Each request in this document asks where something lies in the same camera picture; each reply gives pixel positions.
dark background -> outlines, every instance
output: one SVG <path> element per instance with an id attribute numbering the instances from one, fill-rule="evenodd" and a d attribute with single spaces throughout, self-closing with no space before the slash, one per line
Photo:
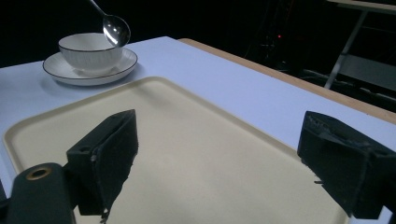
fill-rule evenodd
<path id="1" fill-rule="evenodd" d="M 159 36 L 191 38 L 286 73 L 310 69 L 329 74 L 359 11 L 324 0 L 96 0 L 124 18 L 130 42 Z M 0 13 L 0 67 L 43 61 L 58 41 L 102 32 L 88 0 L 13 0 Z M 396 16 L 369 13 L 351 51 L 396 64 Z"/>

wooden table edge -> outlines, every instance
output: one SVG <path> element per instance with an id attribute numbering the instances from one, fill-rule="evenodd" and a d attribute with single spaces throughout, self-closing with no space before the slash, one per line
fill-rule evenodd
<path id="1" fill-rule="evenodd" d="M 327 90 L 323 87 L 320 87 L 315 84 L 309 83 L 307 81 L 301 80 L 297 77 L 292 77 L 292 76 L 286 75 L 286 74 L 278 72 L 272 68 L 263 66 L 258 63 L 254 63 L 252 61 L 235 56 L 235 55 L 225 52 L 223 50 L 215 49 L 213 47 L 210 47 L 206 44 L 200 43 L 193 39 L 181 38 L 181 39 L 179 39 L 179 41 L 183 42 L 185 44 L 188 44 L 190 46 L 193 46 L 195 48 L 201 49 L 203 51 L 209 52 L 211 54 L 217 55 L 217 56 L 219 56 L 223 59 L 229 60 L 231 62 L 241 64 L 245 67 L 253 69 L 253 70 L 260 72 L 264 75 L 267 75 L 269 77 L 277 78 L 277 79 L 287 82 L 293 86 L 299 87 L 306 91 L 313 92 L 314 94 L 320 95 L 322 97 L 325 97 L 327 99 L 335 101 L 339 104 L 346 105 L 353 109 L 359 110 L 360 112 L 363 112 L 367 115 L 370 115 L 370 116 L 385 120 L 387 122 L 396 124 L 396 113 L 393 113 L 386 109 L 377 107 L 375 105 L 370 105 L 370 104 L 364 103 L 363 101 L 356 100 L 354 98 L 351 98 L 344 94 L 338 93 L 336 91 Z"/>

metal spoon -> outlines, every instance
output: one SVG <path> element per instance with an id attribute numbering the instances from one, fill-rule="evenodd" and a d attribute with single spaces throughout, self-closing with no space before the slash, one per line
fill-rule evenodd
<path id="1" fill-rule="evenodd" d="M 131 30 L 128 24 L 118 16 L 107 15 L 93 0 L 89 0 L 103 17 L 103 33 L 111 45 L 122 48 L 128 44 Z"/>

white bowl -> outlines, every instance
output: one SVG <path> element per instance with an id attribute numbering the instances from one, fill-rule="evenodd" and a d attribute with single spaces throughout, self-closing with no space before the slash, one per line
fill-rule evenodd
<path id="1" fill-rule="evenodd" d="M 64 37 L 59 49 L 71 66 L 88 76 L 108 73 L 122 57 L 122 48 L 113 47 L 104 34 L 97 33 Z"/>

plastic tray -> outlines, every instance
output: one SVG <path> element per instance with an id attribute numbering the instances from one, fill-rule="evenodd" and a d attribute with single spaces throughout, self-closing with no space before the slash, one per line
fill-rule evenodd
<path id="1" fill-rule="evenodd" d="M 169 80 L 148 77 L 23 120 L 17 172 L 53 161 L 107 116 L 135 109 L 139 153 L 108 223 L 347 223 L 296 151 Z M 78 223 L 98 223 L 80 217 Z"/>

